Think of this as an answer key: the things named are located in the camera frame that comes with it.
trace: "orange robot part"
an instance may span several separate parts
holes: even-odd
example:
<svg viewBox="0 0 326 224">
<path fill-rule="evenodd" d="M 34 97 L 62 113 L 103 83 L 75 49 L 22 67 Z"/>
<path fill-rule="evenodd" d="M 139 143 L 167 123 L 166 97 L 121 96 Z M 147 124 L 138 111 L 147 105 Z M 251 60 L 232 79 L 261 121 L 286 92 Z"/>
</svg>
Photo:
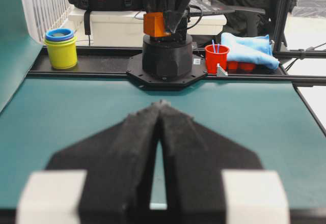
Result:
<svg viewBox="0 0 326 224">
<path fill-rule="evenodd" d="M 144 33 L 151 37 L 167 37 L 163 13 L 147 13 L 144 15 Z"/>
</svg>

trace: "white sticker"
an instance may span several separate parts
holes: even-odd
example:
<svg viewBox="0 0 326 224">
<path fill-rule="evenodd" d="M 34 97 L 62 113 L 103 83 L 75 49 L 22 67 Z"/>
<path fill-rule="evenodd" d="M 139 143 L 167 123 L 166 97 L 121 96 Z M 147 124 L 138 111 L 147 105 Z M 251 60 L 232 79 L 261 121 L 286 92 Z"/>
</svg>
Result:
<svg viewBox="0 0 326 224">
<path fill-rule="evenodd" d="M 194 59 L 194 65 L 200 65 L 200 60 L 201 59 Z"/>
</svg>

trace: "straw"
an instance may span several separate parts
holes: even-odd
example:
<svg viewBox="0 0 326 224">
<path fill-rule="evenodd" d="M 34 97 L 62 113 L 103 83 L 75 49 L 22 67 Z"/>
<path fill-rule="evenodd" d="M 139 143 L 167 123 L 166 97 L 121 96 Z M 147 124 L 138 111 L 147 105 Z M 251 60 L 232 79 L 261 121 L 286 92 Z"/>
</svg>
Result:
<svg viewBox="0 0 326 224">
<path fill-rule="evenodd" d="M 214 53 L 216 53 L 216 49 L 215 49 L 215 43 L 214 43 L 214 39 L 212 40 L 213 43 L 213 49 L 214 49 Z"/>
</svg>

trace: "teal table surface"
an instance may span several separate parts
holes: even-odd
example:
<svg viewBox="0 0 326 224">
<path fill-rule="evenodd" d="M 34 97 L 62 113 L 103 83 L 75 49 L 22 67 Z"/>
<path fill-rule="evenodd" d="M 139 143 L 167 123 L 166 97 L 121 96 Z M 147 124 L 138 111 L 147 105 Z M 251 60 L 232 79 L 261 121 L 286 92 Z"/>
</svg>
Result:
<svg viewBox="0 0 326 224">
<path fill-rule="evenodd" d="M 150 92 L 123 79 L 28 78 L 0 114 L 0 208 L 16 208 L 29 174 L 55 151 L 160 99 L 256 152 L 279 173 L 291 209 L 326 207 L 326 140 L 290 83 L 199 81 Z M 164 204 L 157 153 L 152 202 Z"/>
</svg>

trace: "blue towel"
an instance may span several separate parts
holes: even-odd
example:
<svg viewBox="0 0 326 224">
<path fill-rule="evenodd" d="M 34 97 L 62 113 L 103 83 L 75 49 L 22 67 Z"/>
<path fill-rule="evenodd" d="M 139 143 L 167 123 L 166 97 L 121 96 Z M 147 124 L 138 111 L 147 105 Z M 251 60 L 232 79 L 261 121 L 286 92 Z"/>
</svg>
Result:
<svg viewBox="0 0 326 224">
<path fill-rule="evenodd" d="M 276 70 L 280 62 L 273 57 L 269 36 L 236 37 L 231 33 L 223 33 L 221 44 L 230 49 L 228 61 L 238 61 L 265 65 Z"/>
</svg>

